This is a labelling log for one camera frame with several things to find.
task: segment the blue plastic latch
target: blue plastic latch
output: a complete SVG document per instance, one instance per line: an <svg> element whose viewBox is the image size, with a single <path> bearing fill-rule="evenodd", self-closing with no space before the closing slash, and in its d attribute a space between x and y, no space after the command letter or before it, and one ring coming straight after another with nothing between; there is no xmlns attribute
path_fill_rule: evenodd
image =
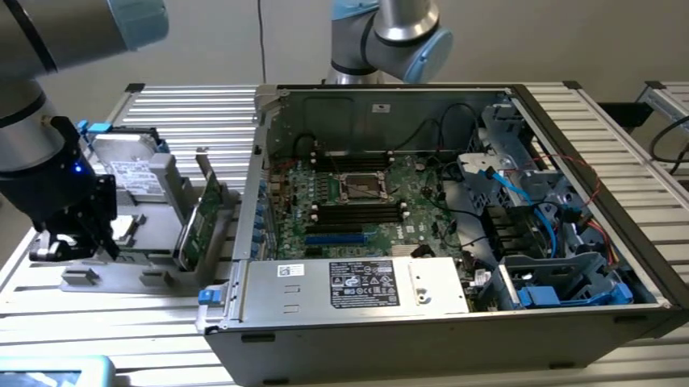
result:
<svg viewBox="0 0 689 387"><path fill-rule="evenodd" d="M85 119L79 121L79 123L77 124L77 130L79 131L81 135L85 135L89 132L89 121L86 121Z"/></svg>
<svg viewBox="0 0 689 387"><path fill-rule="evenodd" d="M555 308L560 306L560 298L552 286L527 286L517 293L525 308Z"/></svg>
<svg viewBox="0 0 689 387"><path fill-rule="evenodd" d="M627 284L617 284L615 286L612 295L613 299L611 300L611 305L627 305L635 302L635 294L632 294Z"/></svg>
<svg viewBox="0 0 689 387"><path fill-rule="evenodd" d="M219 290L205 289L198 292L199 305L219 305L222 292Z"/></svg>
<svg viewBox="0 0 689 387"><path fill-rule="evenodd" d="M170 146L167 141L163 139L161 140L159 147L157 148L158 153L170 153Z"/></svg>
<svg viewBox="0 0 689 387"><path fill-rule="evenodd" d="M113 130L113 123L94 123L89 128L89 133L101 135L109 133Z"/></svg>

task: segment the blue cable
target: blue cable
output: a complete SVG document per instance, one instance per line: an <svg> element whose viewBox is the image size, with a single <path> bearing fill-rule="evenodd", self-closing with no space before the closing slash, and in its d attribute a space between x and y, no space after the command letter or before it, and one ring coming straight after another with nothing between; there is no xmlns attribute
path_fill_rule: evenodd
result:
<svg viewBox="0 0 689 387"><path fill-rule="evenodd" d="M489 178L496 179L497 182L505 186L505 188L508 188L511 191L513 191L517 194L520 194L521 196L524 196L527 202L529 203L529 206L535 205L535 202L532 201L531 196L527 193L527 191L517 188L503 176L500 176L497 173L495 173ZM537 207L535 208L535 214L537 215L539 220L541 220L544 226L547 227L548 235L551 235L551 244L553 245L553 248L551 249L551 258L555 258L556 250L559 249L556 231L553 230L553 226L551 225L551 222L547 219L547 215L543 214L541 210Z"/></svg>

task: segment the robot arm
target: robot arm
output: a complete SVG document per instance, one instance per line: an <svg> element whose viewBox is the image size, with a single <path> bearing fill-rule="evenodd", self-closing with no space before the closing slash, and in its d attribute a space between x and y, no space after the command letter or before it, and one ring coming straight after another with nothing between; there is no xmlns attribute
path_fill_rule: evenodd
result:
<svg viewBox="0 0 689 387"><path fill-rule="evenodd" d="M426 83L452 46L433 0L336 0L326 82L381 83L382 71L406 83Z"/></svg>
<svg viewBox="0 0 689 387"><path fill-rule="evenodd" d="M114 178L97 176L34 78L134 51L167 32L162 0L0 4L0 193L42 232L34 260L87 258L99 247L119 254Z"/></svg>

